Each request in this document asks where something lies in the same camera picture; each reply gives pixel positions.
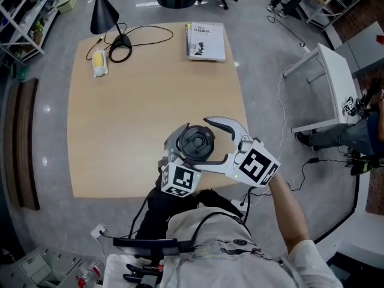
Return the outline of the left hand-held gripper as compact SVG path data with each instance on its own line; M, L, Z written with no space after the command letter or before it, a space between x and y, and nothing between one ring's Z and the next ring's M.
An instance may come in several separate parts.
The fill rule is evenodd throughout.
M184 161L178 148L178 139L189 127L181 125L164 142L164 157L158 162L161 169L161 191L177 197L192 194L200 181L200 171Z

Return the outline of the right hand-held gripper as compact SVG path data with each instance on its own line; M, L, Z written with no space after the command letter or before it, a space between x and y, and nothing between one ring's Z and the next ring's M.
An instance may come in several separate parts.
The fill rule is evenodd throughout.
M229 178L251 187L265 187L280 167L280 162L266 150L262 142L252 139L235 119L210 116L203 119L209 125L232 136L235 150L221 161L199 162L198 171L223 173Z

